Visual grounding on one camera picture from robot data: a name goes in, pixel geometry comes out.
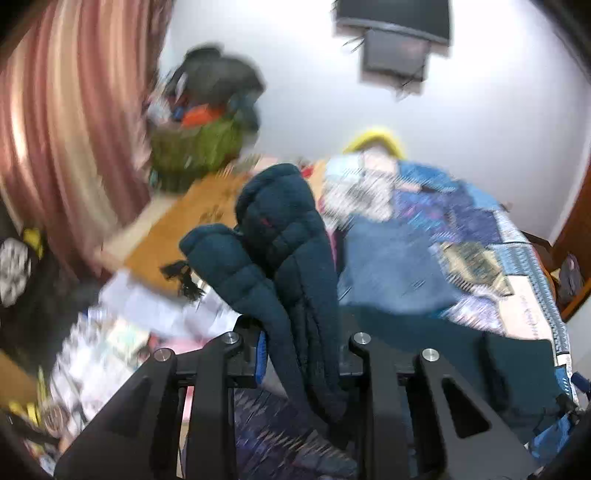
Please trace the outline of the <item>dark teal knit pants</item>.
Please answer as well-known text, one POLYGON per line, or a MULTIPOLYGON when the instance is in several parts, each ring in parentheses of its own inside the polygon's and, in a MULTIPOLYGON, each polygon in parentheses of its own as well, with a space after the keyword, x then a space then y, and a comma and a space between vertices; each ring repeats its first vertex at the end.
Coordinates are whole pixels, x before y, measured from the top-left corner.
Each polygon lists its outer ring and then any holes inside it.
POLYGON ((528 442, 565 413, 546 340, 518 340, 444 320, 445 311, 395 315, 339 302, 338 272, 311 188, 294 165, 247 183, 235 227, 201 225, 179 249, 190 269, 236 312, 259 321, 288 398, 324 432, 346 434, 353 395, 339 382, 339 309, 352 308, 370 335, 401 351, 437 349, 528 442))

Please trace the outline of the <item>blue denim jeans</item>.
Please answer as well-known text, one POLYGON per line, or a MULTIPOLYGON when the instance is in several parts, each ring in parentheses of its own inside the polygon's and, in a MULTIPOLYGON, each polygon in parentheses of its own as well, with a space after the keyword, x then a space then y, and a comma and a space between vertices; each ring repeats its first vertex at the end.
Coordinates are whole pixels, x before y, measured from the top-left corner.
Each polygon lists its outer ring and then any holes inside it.
POLYGON ((460 294, 431 251, 430 237, 396 219, 355 216, 344 240, 339 302, 395 315, 426 315, 451 308, 460 294))

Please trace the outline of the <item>blue patchwork bedspread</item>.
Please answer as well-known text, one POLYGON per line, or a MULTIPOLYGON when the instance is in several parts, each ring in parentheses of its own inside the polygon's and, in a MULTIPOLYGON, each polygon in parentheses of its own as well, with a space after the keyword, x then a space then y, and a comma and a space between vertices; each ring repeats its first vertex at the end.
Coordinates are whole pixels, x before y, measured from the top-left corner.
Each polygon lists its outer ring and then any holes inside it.
POLYGON ((160 268, 184 279, 200 311, 201 345, 163 346, 59 459, 59 479, 528 479, 568 440, 576 408, 567 376, 566 329, 534 248, 502 207, 447 173, 409 161, 335 157, 305 176, 339 276, 355 216, 396 219, 430 237, 460 294, 444 320, 518 340, 546 340, 565 413, 528 442, 437 350, 412 354, 370 335, 353 336, 362 376, 339 376, 353 395, 346 434, 319 430, 290 401, 270 359, 260 385, 236 385, 242 351, 236 312, 181 260, 160 268))

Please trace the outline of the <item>wooden lap desk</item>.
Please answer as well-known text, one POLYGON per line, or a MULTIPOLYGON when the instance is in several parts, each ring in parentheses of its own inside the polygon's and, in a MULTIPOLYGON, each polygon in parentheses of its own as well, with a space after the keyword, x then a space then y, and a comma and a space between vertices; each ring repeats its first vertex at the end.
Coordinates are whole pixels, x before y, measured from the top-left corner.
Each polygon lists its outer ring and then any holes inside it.
POLYGON ((111 274, 126 269, 145 286, 175 296, 178 282, 160 268, 183 258, 178 244, 193 228, 235 226, 235 201, 249 177, 226 170, 195 181, 184 194, 155 194, 131 224, 95 249, 95 260, 111 274))

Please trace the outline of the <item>green fabric storage bag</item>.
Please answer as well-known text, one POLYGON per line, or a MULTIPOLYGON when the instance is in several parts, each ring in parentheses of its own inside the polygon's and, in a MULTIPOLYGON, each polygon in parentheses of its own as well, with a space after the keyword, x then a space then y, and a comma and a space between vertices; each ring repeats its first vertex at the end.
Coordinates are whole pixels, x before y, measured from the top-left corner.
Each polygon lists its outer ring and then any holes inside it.
POLYGON ((150 134, 150 185, 168 193, 186 192, 195 180, 238 158, 242 128, 233 120, 185 128, 165 125, 150 134))

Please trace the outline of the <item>yellow curved pillow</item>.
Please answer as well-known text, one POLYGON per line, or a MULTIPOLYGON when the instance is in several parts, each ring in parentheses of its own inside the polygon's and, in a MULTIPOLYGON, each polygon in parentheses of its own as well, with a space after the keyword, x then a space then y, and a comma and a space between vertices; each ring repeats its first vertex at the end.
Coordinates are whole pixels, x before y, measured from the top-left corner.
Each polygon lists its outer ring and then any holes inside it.
POLYGON ((381 145, 391 156, 406 159, 407 155, 400 139, 394 132, 385 127, 370 127, 363 130, 348 145, 342 153, 349 154, 365 150, 367 147, 381 145))

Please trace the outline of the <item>brown wooden wardrobe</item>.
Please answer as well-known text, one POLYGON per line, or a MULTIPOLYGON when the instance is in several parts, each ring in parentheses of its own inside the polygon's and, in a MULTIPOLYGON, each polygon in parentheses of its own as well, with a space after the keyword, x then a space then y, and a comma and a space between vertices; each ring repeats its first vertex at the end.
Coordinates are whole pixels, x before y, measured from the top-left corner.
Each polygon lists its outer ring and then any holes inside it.
POLYGON ((536 256, 550 285, 553 299, 564 322, 568 322, 590 297, 590 164, 578 187, 573 206, 568 210, 568 217, 557 240, 551 244, 548 240, 524 232, 533 244, 536 256), (567 282, 560 275, 566 276, 573 269, 568 260, 578 262, 582 285, 576 287, 569 298, 565 297, 567 282))

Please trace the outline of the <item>dark grey jacket pile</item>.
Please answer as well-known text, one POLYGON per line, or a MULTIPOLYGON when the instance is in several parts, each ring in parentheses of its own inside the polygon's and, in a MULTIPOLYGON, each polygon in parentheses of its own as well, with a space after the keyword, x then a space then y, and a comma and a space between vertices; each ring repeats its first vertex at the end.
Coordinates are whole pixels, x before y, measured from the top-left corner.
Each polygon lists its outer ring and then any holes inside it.
POLYGON ((256 65, 239 56, 224 55, 218 44, 206 44, 186 52, 164 87, 167 99, 176 96, 181 79, 184 84, 179 96, 186 108, 205 105, 235 119, 245 131, 259 131, 256 102, 266 90, 266 82, 256 65))

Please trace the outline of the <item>pink striped curtain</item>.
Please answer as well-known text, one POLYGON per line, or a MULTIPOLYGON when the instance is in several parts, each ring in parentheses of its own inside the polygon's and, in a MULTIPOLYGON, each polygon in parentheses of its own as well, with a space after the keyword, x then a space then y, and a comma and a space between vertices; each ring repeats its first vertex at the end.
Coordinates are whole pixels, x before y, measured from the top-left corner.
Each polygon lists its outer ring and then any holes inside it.
POLYGON ((169 1, 1 5, 1 194, 73 276, 146 206, 146 109, 169 1))

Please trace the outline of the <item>small black wall monitor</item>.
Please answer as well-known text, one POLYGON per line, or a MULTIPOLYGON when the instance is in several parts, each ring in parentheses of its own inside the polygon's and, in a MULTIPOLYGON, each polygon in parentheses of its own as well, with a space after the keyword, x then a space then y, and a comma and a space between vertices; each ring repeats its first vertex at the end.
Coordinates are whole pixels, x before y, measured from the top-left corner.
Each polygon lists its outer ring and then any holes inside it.
POLYGON ((427 40, 370 29, 363 36, 363 70, 405 81, 423 82, 430 50, 427 40))

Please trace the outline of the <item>black wall television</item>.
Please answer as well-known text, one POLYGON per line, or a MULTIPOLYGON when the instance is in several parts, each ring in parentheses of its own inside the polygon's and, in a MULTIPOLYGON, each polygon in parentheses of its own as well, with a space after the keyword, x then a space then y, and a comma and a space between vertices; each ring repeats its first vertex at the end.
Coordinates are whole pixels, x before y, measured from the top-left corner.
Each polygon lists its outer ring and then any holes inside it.
POLYGON ((342 0, 335 4, 339 25, 399 32, 449 46, 448 0, 342 0))

